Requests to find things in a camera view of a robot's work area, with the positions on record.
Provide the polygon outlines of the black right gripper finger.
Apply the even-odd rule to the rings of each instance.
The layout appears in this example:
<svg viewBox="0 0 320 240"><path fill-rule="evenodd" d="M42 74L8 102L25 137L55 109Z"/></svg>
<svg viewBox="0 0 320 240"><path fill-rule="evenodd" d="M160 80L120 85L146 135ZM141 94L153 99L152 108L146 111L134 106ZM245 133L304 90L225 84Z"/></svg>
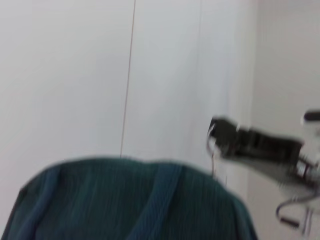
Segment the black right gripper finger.
<svg viewBox="0 0 320 240"><path fill-rule="evenodd" d="M216 140L231 141L236 138L237 125L225 116L216 116L210 122L210 136Z"/></svg>
<svg viewBox="0 0 320 240"><path fill-rule="evenodd" d="M206 150L210 157L215 155L231 156L235 151L237 137L235 135L208 136Z"/></svg>

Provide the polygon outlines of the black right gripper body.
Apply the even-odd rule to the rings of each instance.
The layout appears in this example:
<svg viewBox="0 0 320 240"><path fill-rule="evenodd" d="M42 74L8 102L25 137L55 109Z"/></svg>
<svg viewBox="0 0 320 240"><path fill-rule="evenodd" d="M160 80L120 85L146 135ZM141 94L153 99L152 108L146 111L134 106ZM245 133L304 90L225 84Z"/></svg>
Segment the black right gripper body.
<svg viewBox="0 0 320 240"><path fill-rule="evenodd" d="M234 160L279 183L301 183L295 168L303 143L254 129L239 129Z"/></svg>

